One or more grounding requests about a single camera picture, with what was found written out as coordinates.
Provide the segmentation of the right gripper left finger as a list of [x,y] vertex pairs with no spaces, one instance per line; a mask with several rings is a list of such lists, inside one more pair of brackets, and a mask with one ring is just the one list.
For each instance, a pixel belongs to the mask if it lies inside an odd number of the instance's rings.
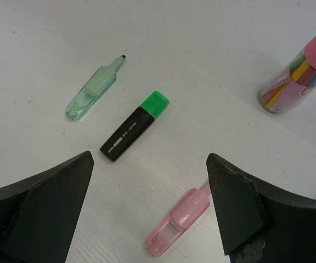
[[65,262],[91,180],[85,151],[0,188],[0,262]]

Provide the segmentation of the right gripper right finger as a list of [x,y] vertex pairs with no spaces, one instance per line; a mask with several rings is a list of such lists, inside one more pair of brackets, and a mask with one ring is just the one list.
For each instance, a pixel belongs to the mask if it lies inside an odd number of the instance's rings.
[[316,199],[206,161],[223,250],[231,262],[316,262]]

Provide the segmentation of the pink translucent highlighter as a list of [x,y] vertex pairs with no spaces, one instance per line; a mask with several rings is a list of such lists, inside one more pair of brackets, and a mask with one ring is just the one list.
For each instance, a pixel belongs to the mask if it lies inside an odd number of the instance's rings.
[[192,188],[146,240],[147,252],[158,258],[209,208],[210,185]]

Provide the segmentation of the black highlighter green cap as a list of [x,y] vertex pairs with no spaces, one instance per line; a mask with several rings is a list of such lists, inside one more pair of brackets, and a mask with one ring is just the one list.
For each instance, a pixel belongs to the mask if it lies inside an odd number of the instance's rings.
[[116,161],[163,113],[170,104],[161,92],[154,91],[116,129],[100,148],[110,161]]

